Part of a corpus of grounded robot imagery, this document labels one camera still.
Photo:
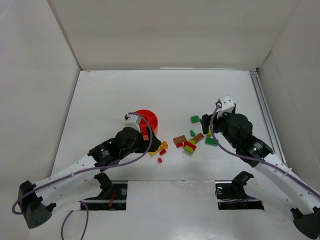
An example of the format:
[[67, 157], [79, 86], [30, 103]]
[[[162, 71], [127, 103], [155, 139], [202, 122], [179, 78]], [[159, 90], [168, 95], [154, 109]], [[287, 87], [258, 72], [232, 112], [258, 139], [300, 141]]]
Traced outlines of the yellow lego brick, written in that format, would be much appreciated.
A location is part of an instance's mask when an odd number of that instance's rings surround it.
[[159, 152], [162, 151], [162, 150], [167, 149], [168, 147], [169, 147], [169, 146], [168, 146], [167, 142], [166, 142], [166, 141], [163, 141], [163, 142], [161, 143], [161, 145], [159, 146], [159, 148], [157, 149], [157, 151], [149, 152], [149, 155], [150, 155], [151, 157], [153, 157], [154, 155], [156, 155], [157, 153], [159, 153]]

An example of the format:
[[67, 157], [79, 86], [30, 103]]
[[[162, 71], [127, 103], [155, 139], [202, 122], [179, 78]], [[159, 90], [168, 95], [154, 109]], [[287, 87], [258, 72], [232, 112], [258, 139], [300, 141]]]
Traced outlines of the dark green curved lego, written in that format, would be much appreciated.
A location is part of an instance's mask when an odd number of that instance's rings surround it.
[[200, 122], [200, 117], [198, 115], [194, 115], [190, 117], [191, 123], [195, 124], [195, 123], [199, 123]]

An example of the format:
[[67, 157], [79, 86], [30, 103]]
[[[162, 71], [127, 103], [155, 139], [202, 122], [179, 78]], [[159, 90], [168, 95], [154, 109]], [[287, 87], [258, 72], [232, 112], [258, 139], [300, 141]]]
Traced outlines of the red sloped lego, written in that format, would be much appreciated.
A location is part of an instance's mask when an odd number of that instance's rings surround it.
[[159, 154], [162, 156], [164, 155], [165, 153], [167, 153], [167, 151], [165, 149], [163, 149]]

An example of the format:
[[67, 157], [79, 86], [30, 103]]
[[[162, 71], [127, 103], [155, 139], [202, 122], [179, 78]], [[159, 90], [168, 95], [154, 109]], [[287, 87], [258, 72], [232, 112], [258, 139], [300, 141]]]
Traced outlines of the lime green long lego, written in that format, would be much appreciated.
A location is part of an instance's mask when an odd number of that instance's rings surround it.
[[210, 138], [212, 136], [212, 131], [211, 131], [211, 126], [208, 126], [208, 133], [207, 133], [207, 137]]

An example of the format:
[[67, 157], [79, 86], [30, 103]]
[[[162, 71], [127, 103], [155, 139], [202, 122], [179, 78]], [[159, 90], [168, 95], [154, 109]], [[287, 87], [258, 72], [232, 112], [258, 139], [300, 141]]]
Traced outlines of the small dark green lego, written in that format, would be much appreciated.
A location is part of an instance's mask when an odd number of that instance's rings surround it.
[[196, 135], [193, 130], [190, 130], [190, 134], [191, 134], [192, 137], [194, 137]]

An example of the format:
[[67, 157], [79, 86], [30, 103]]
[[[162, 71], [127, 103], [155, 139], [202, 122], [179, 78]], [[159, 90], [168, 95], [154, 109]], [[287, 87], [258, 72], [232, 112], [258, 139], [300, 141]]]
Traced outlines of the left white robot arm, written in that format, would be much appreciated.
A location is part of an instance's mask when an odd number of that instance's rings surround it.
[[157, 131], [146, 129], [148, 139], [139, 130], [124, 127], [66, 169], [38, 182], [29, 180], [19, 186], [18, 206], [29, 229], [45, 222], [57, 211], [89, 198], [108, 197], [113, 183], [105, 171], [115, 168], [131, 154], [154, 152], [161, 145]]

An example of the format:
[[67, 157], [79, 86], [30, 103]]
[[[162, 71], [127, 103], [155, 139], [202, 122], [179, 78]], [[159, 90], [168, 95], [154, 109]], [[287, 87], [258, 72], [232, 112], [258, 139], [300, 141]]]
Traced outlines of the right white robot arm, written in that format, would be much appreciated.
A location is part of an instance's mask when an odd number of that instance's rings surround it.
[[203, 133], [221, 133], [241, 159], [275, 184], [268, 190], [242, 171], [232, 180], [237, 199], [253, 197], [291, 217], [294, 226], [309, 239], [320, 236], [320, 193], [288, 168], [265, 142], [253, 135], [253, 125], [243, 114], [214, 112], [201, 118]]

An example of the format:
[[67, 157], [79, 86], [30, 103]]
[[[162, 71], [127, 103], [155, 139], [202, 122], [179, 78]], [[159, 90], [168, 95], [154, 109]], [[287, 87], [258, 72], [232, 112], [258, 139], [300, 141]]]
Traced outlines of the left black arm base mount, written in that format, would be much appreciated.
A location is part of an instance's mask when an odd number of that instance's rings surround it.
[[89, 211], [125, 211], [127, 209], [128, 181], [112, 181], [103, 172], [94, 177], [99, 182], [99, 194], [84, 199]]

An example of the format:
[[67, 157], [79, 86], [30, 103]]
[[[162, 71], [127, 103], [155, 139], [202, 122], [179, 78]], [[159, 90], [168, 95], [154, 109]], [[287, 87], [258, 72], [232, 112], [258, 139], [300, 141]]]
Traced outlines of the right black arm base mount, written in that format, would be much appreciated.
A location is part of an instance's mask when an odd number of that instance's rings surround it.
[[232, 180], [216, 180], [215, 196], [219, 210], [265, 210], [257, 198], [246, 194], [244, 187], [254, 176], [246, 171], [240, 172]]

